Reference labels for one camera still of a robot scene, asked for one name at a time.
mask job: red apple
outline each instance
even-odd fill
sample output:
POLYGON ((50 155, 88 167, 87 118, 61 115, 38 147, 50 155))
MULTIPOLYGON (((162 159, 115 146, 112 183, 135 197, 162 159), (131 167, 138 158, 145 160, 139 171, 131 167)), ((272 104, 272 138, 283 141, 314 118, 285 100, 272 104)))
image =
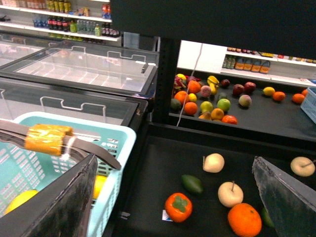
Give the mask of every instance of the red apple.
POLYGON ((233 87, 233 95, 234 96, 240 96, 244 92, 244 87, 241 84, 236 84, 233 87))
POLYGON ((224 79, 221 81, 222 87, 227 88, 231 83, 228 79, 224 79))
POLYGON ((256 84, 253 82, 246 82, 244 86, 244 92, 247 94, 252 93, 256 89, 256 84))

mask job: pear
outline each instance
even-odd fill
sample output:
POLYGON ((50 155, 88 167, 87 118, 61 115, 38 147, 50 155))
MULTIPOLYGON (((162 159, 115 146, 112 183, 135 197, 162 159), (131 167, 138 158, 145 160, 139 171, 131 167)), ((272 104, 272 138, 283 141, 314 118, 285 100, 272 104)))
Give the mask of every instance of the pear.
POLYGON ((211 113, 210 113, 209 111, 204 112, 204 113, 201 114, 198 118, 199 118, 199 119, 212 120, 211 113))

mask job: blue crate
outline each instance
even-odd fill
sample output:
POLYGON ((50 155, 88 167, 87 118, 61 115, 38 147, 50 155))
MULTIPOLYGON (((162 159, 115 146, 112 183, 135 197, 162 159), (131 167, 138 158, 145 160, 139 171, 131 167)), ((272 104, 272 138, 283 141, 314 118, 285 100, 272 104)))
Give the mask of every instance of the blue crate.
POLYGON ((308 87, 301 109, 316 123, 316 87, 308 87))
MULTIPOLYGON (((107 176, 107 180, 98 199, 93 200, 87 236, 101 237, 119 195, 123 169, 136 140, 135 132, 125 126, 43 112, 26 113, 14 122, 26 126, 37 123, 64 125, 75 131, 77 129, 97 133, 99 139, 95 139, 93 143, 116 156, 122 166, 121 170, 112 169, 98 159, 97 174, 107 176)), ((75 164, 72 159, 64 160, 62 157, 28 151, 11 143, 0 142, 0 217, 17 195, 30 189, 42 190, 75 164)))

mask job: white cable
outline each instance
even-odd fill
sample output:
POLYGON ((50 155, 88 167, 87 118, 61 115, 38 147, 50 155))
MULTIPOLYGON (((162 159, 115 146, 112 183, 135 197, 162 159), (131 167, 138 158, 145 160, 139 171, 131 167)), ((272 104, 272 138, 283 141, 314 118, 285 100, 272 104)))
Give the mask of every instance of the white cable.
MULTIPOLYGON (((197 68, 197 65, 198 65, 198 60, 199 60, 199 58, 201 57, 201 54, 202 54, 202 48, 203 48, 203 44, 201 44, 201 48, 199 49, 199 54, 198 54, 198 57, 197 57, 197 61, 196 61, 196 64, 195 64, 195 66, 194 66, 194 69, 193 69, 193 71, 192 71, 192 73, 191 73, 191 76, 193 76, 193 74, 194 74, 195 71, 196 71, 196 68, 197 68)), ((183 106, 182 106, 182 109, 181 109, 181 111, 180 111, 180 116, 179 116, 179 120, 178 120, 177 126, 179 126, 179 123, 180 123, 180 120, 181 120, 181 115, 182 115, 182 113, 183 113, 184 106, 185 106, 185 104, 186 104, 186 99, 187 99, 187 97, 185 96, 185 97, 184 97, 183 106)))

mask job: green mango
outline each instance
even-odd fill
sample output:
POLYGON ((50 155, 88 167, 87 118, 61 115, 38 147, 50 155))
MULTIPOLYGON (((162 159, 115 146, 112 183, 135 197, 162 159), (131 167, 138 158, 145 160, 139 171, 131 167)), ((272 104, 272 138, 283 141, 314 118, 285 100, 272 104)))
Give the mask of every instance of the green mango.
POLYGON ((200 179, 193 175, 184 174, 181 176, 184 188, 191 194, 200 195, 203 193, 203 185, 200 179))

